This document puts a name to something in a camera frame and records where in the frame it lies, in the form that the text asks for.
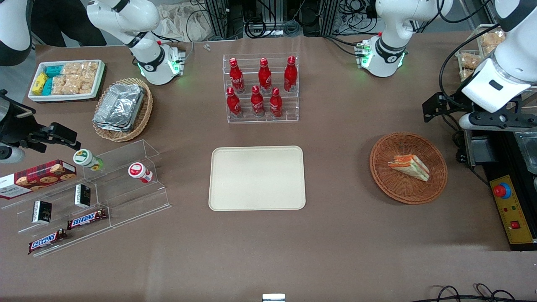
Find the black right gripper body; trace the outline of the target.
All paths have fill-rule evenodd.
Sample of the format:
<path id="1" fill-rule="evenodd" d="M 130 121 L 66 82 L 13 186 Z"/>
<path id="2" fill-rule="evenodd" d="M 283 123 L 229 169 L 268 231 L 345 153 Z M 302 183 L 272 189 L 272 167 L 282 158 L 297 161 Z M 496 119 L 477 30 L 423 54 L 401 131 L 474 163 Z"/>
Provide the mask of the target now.
<path id="1" fill-rule="evenodd" d="M 0 91 L 0 138 L 6 145 L 17 145 L 29 135 L 38 132 L 41 125 L 35 120 L 35 109 L 8 98 L 7 93 L 6 90 Z"/>

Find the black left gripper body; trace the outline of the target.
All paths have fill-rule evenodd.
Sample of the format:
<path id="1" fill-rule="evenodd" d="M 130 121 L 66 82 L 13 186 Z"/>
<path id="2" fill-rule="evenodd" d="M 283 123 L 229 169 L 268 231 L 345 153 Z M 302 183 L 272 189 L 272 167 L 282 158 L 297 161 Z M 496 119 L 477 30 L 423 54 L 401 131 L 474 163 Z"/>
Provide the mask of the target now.
<path id="1" fill-rule="evenodd" d="M 451 114 L 455 112 L 471 113 L 474 111 L 474 102 L 465 94 L 452 94 L 450 96 L 446 96 L 445 114 Z"/>

